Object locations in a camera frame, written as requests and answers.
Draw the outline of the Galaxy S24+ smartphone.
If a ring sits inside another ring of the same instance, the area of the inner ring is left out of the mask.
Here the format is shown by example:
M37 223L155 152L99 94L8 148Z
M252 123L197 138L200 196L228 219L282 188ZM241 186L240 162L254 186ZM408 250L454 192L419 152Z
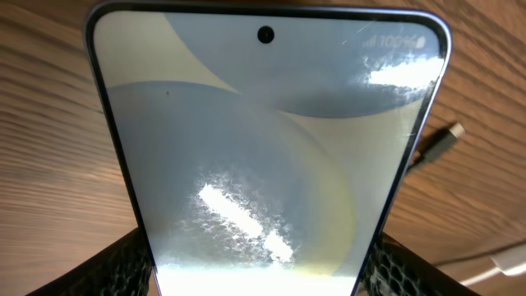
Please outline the Galaxy S24+ smartphone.
M108 1L85 48L162 295L353 295L451 56L394 8Z

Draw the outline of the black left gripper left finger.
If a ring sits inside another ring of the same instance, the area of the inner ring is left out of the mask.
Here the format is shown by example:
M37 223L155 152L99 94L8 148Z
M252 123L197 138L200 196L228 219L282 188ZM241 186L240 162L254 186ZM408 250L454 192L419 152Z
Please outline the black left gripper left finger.
M152 263L139 229L28 296L146 296Z

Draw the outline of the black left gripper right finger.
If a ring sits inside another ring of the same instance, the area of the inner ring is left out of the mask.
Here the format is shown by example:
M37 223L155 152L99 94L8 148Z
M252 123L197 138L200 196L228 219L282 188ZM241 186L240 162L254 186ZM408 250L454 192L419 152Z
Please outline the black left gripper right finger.
M387 234L376 239L359 288L371 296L478 296Z

